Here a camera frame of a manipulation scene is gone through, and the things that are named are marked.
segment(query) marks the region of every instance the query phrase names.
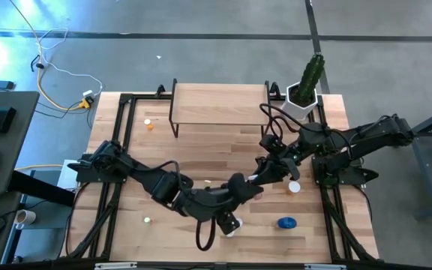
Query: wooden table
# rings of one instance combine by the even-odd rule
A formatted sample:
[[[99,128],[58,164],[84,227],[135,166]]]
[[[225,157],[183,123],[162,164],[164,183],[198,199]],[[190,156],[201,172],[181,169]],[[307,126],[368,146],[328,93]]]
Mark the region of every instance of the wooden table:
[[[95,151],[103,140],[111,138],[120,94],[101,94],[88,152]],[[323,100],[328,124],[332,128],[348,128],[342,96],[324,95]],[[218,186],[235,172],[249,176],[256,168],[254,158],[267,154],[258,145],[261,137],[259,127],[189,124],[176,139],[168,122],[169,109],[168,100],[137,102],[129,153],[150,167],[170,159],[177,160],[181,172],[195,181],[195,188],[201,188],[203,180],[211,180],[212,186]],[[120,140],[127,114],[128,110],[124,113]],[[146,128],[145,119],[151,119],[153,130]],[[297,136],[289,132],[285,135],[286,143]],[[193,218],[181,217],[156,204],[138,182],[127,181],[121,193],[110,258],[166,262],[328,263],[330,256],[323,207],[319,188],[311,176],[309,159],[299,169],[299,193],[286,193],[288,179],[265,185],[262,199],[247,202],[235,212],[235,216],[244,221],[243,227],[232,238],[222,235],[217,228],[214,245],[206,252],[196,247],[196,221]],[[341,186],[340,189],[349,228],[366,250],[377,257],[365,198],[354,187]],[[101,184],[93,183],[81,194],[70,228],[70,250],[83,240],[95,222],[100,192]],[[275,221],[285,216],[294,217],[298,226],[295,229],[276,229]],[[145,217],[150,217],[153,222],[144,223]],[[98,254],[105,233],[106,227],[102,230]],[[338,250],[343,256],[338,229],[335,235]],[[208,236],[209,225],[203,224],[203,243]]]

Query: blue object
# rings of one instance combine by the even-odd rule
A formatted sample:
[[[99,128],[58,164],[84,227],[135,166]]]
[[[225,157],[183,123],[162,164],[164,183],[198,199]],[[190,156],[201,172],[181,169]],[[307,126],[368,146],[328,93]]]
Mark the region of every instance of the blue object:
[[[277,226],[281,229],[292,229],[296,228],[296,219],[292,217],[283,217],[277,220]]]

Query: yellow cable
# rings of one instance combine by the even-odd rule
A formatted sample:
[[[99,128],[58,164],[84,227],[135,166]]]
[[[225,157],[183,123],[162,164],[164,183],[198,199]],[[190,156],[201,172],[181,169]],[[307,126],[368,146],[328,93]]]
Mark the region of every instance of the yellow cable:
[[[36,38],[37,41],[37,46],[39,48],[39,64],[43,64],[43,47],[41,46],[41,41],[38,38],[38,35],[36,34],[36,31],[33,29],[33,27],[31,26],[31,23],[29,23],[29,21],[26,19],[26,17],[23,15],[23,12],[21,12],[21,10],[16,6],[16,4],[14,4],[13,0],[9,0],[11,2],[11,4],[13,4],[13,6],[16,8],[16,10],[19,12],[19,14],[21,14],[21,17],[26,21],[26,23],[28,24],[29,28],[31,29],[31,31],[33,32],[34,37]],[[56,102],[54,102],[50,97],[48,97],[48,95],[46,94],[46,92],[43,90],[43,87],[41,87],[41,69],[38,67],[37,68],[37,87],[39,88],[39,92],[41,94],[43,94],[43,96],[52,104],[54,105],[54,107],[60,109],[60,110],[79,110],[82,109],[81,107],[74,107],[74,108],[64,108],[63,106],[60,106],[59,104],[57,104]]]
[[[45,168],[45,167],[63,167],[63,166],[61,164],[41,164],[41,165],[24,166],[24,167],[16,168],[14,170],[27,170],[27,169]]]

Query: white cup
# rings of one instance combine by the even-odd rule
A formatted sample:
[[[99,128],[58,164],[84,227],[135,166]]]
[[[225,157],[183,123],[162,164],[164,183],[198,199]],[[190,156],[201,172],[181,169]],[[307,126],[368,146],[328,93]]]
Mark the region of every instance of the white cup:
[[[17,230],[22,230],[25,225],[35,222],[36,213],[28,210],[19,210],[14,218]]]

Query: white cable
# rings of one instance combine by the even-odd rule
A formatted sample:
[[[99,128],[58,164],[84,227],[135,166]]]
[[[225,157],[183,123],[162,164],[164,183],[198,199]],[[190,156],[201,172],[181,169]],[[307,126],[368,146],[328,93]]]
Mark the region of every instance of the white cable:
[[[50,32],[52,32],[52,31],[54,31],[54,30],[61,30],[61,29],[66,30],[66,32],[64,33],[64,38],[63,38],[63,40],[60,40],[59,42],[57,42],[56,44],[52,45],[51,47],[44,47],[44,46],[41,46],[41,49],[42,49],[42,50],[51,50],[51,49],[54,49],[54,48],[57,47],[59,44],[61,44],[61,43],[63,43],[63,42],[66,41],[66,37],[68,36],[68,32],[69,32],[69,29],[68,29],[68,28],[53,28],[53,29],[50,29],[49,31],[47,31],[45,34],[43,34],[43,35],[40,37],[39,41],[41,42],[41,41],[43,40],[43,38],[45,38],[45,37],[46,37]],[[64,69],[62,69],[62,68],[56,67],[55,64],[53,64],[53,63],[51,63],[50,61],[47,61],[47,60],[46,60],[46,56],[44,55],[44,51],[41,51],[41,58],[43,59],[43,61],[44,61],[46,64],[51,65],[51,66],[52,66],[53,68],[55,68],[57,71],[65,72],[66,74],[70,74],[70,75],[75,76],[75,77],[90,77],[90,78],[92,78],[93,80],[95,80],[96,82],[98,82],[98,83],[99,83],[99,92],[98,92],[98,93],[95,93],[94,96],[97,96],[97,95],[101,94],[101,92],[103,91],[103,83],[102,83],[99,79],[94,78],[92,75],[90,75],[90,74],[75,74],[75,73],[71,73],[71,72],[68,71],[68,70],[64,70]]]

